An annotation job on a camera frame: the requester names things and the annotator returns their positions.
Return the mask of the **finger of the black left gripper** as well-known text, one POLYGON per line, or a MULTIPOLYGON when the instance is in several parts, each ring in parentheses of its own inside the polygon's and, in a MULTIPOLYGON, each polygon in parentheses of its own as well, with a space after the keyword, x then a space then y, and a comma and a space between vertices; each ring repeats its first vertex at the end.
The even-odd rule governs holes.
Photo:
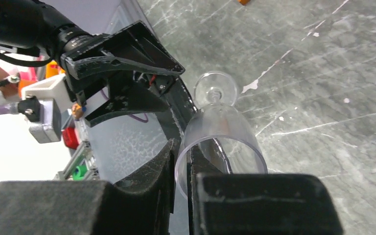
POLYGON ((143 21, 113 34, 72 32, 60 56, 61 67, 81 80, 108 71, 138 71, 178 76, 185 68, 175 60, 143 21))
POLYGON ((132 72, 116 73, 107 80, 107 87, 109 99, 85 116, 89 127, 120 116, 169 109, 165 101, 134 81, 132 72))

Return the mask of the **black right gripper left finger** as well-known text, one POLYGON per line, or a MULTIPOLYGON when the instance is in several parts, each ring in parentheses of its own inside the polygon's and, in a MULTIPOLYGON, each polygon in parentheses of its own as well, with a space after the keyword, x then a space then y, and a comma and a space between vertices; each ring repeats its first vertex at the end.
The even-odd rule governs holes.
POLYGON ((0 235, 166 235, 173 212, 175 140, 112 184, 0 182, 0 235))

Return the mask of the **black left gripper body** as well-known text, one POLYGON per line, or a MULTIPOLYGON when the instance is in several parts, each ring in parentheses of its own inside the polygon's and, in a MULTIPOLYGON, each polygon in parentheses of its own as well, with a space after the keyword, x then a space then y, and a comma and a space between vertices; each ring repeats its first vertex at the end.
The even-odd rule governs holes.
POLYGON ((128 96, 136 86, 134 68, 119 56, 119 47, 134 42, 131 24, 113 34, 91 35, 67 19, 46 22, 46 45, 67 74, 75 97, 92 97, 108 87, 110 97, 128 96))

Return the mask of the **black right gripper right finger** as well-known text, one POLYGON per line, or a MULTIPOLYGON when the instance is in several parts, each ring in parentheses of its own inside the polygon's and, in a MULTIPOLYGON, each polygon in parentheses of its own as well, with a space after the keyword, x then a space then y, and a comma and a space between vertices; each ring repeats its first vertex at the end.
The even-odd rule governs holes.
POLYGON ((308 174, 224 174, 198 147, 187 154, 192 235, 341 235, 326 186, 308 174))

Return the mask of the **clear wine glass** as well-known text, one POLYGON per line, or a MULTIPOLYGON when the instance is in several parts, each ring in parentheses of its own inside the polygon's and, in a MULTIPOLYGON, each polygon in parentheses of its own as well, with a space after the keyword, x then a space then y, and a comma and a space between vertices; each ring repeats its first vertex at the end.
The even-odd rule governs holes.
POLYGON ((193 98, 198 111, 187 124, 174 171, 176 186, 184 198, 188 196, 188 153, 194 146, 222 143, 223 154, 207 154, 205 158, 223 173, 268 172, 250 123, 235 108, 238 95, 234 78, 221 71, 206 72, 195 84, 193 98))

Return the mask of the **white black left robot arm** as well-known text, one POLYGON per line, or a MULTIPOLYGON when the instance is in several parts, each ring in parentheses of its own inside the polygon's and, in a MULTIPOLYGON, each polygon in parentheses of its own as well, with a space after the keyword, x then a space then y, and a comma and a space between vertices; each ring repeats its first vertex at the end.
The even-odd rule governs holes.
MULTIPOLYGON (((70 97, 81 105, 108 87, 108 100, 85 116, 90 127, 119 116, 166 111, 168 104, 135 81, 134 73, 174 79, 185 71, 142 21, 92 35, 38 0, 0 0, 0 45, 45 52, 65 71, 70 97)), ((2 53, 0 59, 24 67, 46 64, 2 53)))

